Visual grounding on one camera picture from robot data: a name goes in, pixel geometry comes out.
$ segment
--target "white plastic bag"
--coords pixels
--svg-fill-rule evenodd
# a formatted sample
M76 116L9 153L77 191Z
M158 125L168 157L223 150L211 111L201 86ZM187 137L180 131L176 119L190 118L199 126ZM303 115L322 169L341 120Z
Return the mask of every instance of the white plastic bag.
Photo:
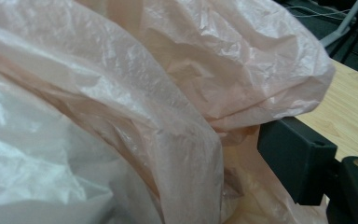
M0 1L0 143L0 223L219 222L217 134L140 43L75 2Z

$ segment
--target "black bracket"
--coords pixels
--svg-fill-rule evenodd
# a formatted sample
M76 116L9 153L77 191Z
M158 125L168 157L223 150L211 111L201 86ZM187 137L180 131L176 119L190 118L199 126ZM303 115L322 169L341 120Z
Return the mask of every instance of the black bracket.
M262 124L257 148L295 203L326 194L329 223L358 223L358 157L337 161L337 146L296 118Z

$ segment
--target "plastic bag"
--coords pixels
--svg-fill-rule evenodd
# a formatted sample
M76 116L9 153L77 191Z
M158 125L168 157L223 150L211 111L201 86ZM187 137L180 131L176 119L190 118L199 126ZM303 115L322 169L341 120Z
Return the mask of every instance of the plastic bag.
M335 71L319 41L273 1L76 1L118 23L147 47L219 133L225 153L233 147L238 153L254 150L243 144L246 137L255 137L253 125L311 111ZM245 164L255 154L249 156L234 167L226 163L226 170L240 174L243 189L226 181L223 220L243 192L241 200L249 204L240 202L241 215L234 215L239 223L326 221L323 213L295 205L276 178L260 180L263 173L252 168L255 163ZM263 169L269 170L266 164ZM260 198L252 203L250 195Z
M134 38L0 1L0 223L218 223L222 183L218 135Z

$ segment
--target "wooden surface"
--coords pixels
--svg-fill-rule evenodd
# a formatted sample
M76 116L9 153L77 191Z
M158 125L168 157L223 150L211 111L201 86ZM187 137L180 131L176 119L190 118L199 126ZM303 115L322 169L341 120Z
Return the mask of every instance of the wooden surface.
M334 65L336 75L322 103L297 118L335 143L341 161L358 156L358 72L341 63Z

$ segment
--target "floor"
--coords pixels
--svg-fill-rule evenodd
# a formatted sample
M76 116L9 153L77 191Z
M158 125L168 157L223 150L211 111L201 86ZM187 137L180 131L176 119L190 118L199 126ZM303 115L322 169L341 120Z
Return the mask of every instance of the floor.
M336 30L341 20L345 17L345 13L339 12L336 8L322 7L319 6L317 2L312 0L285 0L282 1L281 5L286 7L293 15L295 15L295 17L319 39L322 39ZM315 16L315 12L329 15ZM349 45L348 42L333 59L340 61ZM337 43L334 43L327 47L326 51L328 53L331 52L336 44ZM358 71L358 56L352 53L345 64Z

